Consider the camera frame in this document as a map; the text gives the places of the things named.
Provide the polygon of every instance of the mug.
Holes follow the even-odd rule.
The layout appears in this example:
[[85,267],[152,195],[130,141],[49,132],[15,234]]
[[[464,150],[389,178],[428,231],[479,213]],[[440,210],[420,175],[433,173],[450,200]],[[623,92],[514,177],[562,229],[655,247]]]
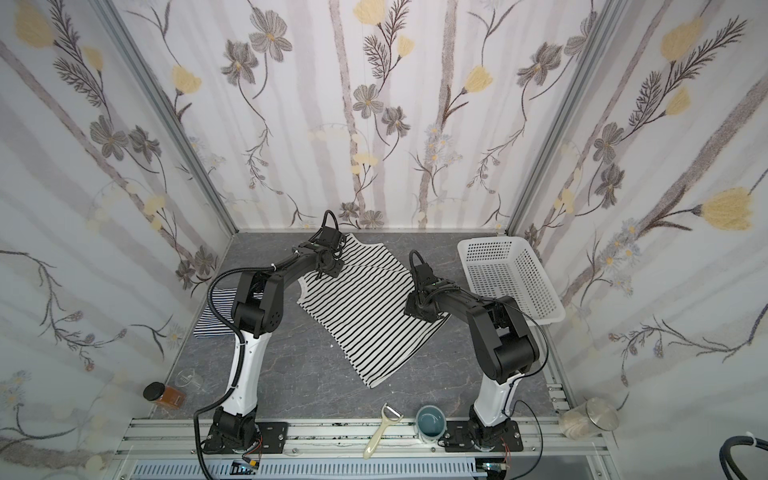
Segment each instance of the mug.
[[424,405],[416,413],[413,428],[422,442],[434,443],[445,433],[445,413],[434,405]]

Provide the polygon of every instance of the vent grille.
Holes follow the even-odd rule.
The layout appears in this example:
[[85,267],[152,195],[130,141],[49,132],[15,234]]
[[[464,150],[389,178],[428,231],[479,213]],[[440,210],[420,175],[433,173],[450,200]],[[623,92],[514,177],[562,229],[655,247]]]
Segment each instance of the vent grille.
[[[485,477],[475,470],[475,459],[461,458],[289,458],[265,459],[258,472],[232,460],[209,460],[210,473],[220,480],[295,478],[322,480],[370,480],[375,478],[473,478]],[[132,480],[198,480],[203,472],[196,460],[142,460]]]

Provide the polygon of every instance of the glass jar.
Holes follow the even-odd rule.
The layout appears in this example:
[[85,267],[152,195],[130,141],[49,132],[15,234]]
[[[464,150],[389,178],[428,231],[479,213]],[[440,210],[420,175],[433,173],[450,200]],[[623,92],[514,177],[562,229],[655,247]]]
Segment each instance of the glass jar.
[[581,440],[615,430],[619,426],[619,415],[611,404],[594,397],[561,413],[558,424],[563,435],[571,440]]
[[144,389],[144,398],[168,409],[178,409],[187,396],[172,386],[152,382]]

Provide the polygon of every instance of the glass cup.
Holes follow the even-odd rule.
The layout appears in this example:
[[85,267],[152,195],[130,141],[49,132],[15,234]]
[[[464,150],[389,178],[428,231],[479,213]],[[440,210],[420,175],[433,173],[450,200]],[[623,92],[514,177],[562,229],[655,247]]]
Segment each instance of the glass cup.
[[190,392],[205,392],[203,390],[203,377],[199,373],[195,373],[194,369],[181,370],[176,375],[174,385]]

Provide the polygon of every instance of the floral wallpaper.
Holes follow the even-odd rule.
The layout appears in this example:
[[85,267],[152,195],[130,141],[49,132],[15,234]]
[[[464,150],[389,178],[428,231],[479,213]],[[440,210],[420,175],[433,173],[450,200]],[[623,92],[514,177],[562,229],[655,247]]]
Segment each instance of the floral wallpaper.
[[230,236],[87,3],[0,11],[0,477],[101,478]]
[[576,401],[621,407],[622,478],[722,478],[726,438],[768,435],[768,5],[623,15],[519,234],[566,306]]
[[238,227],[503,230],[603,2],[117,0]]

